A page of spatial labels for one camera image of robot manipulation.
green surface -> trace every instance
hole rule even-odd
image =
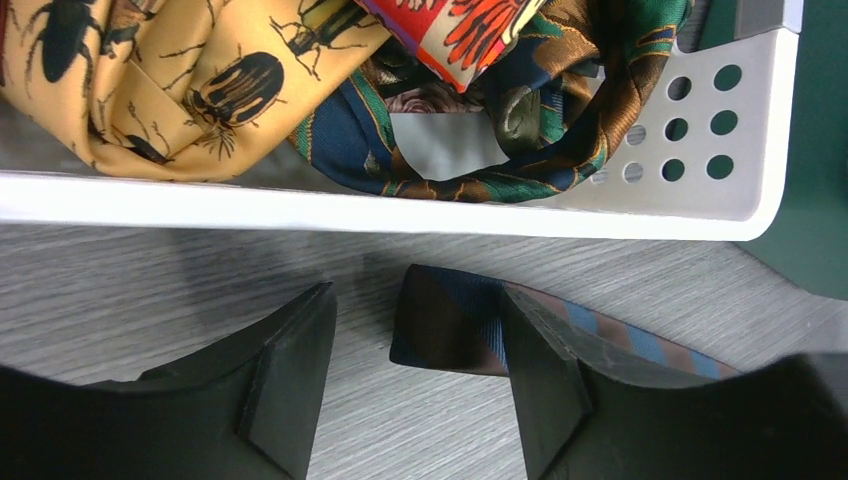
[[[713,0],[700,48],[732,41],[735,0]],[[810,293],[848,300],[848,2],[806,0],[783,202],[739,246]]]

white plastic basket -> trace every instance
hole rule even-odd
[[[644,141],[623,142],[605,175],[553,198],[474,205],[363,195],[329,181],[288,145],[236,185],[107,178],[3,104],[0,222],[753,239],[772,222],[783,194],[799,15],[784,10],[777,24],[748,27],[738,21],[737,38],[744,38],[691,54],[675,51],[637,121],[645,129]],[[728,65],[741,69],[741,79],[733,89],[719,91],[714,77]],[[691,91],[671,100],[669,86],[679,77],[691,81]],[[726,110],[736,114],[737,125],[716,135],[711,119]],[[688,123],[688,132],[672,142],[665,130],[676,118]],[[392,120],[402,151],[425,177],[450,178],[505,161],[483,114],[397,114]],[[733,161],[732,172],[721,180],[707,173],[716,155]],[[662,173],[670,159],[685,166],[673,182]]]

round hole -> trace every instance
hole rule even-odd
[[[668,125],[665,126],[665,138],[671,140],[672,142],[676,142],[681,138],[686,136],[686,132],[689,131],[689,123],[682,118],[675,118],[674,120],[668,122]]]
[[[642,125],[633,125],[633,127],[631,127],[630,130],[627,131],[627,136],[625,137],[625,140],[627,141],[628,145],[633,145],[635,147],[636,145],[639,145],[640,143],[645,141],[646,134],[647,131],[645,130],[645,127],[643,127]]]
[[[726,92],[739,84],[742,79],[742,69],[739,65],[727,65],[716,73],[713,85],[717,90]]]
[[[737,123],[739,123],[739,117],[736,113],[724,110],[718,112],[710,121],[710,130],[716,135],[727,135],[736,128]]]
[[[628,163],[626,167],[624,167],[624,180],[627,183],[636,183],[642,179],[642,173],[644,169],[642,165],[636,162]]]
[[[676,182],[683,177],[683,172],[686,171],[686,165],[676,158],[665,162],[663,165],[663,178],[669,182]]]
[[[692,91],[692,80],[687,77],[677,77],[668,85],[668,98],[678,101],[686,98]]]
[[[733,171],[733,159],[727,155],[716,155],[707,163],[707,175],[716,180],[727,178]]]
[[[608,176],[609,176],[609,172],[607,171],[606,167],[604,167],[604,168],[598,170],[597,172],[595,172],[594,175],[592,175],[589,178],[592,179],[592,183],[594,183],[595,185],[600,185],[600,184],[607,181]]]

striped fabric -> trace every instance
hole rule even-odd
[[[522,290],[564,321],[646,360],[711,379],[739,372],[715,359],[599,312],[521,285],[446,268],[412,265],[395,315],[391,361],[482,375],[507,375],[499,303]]]

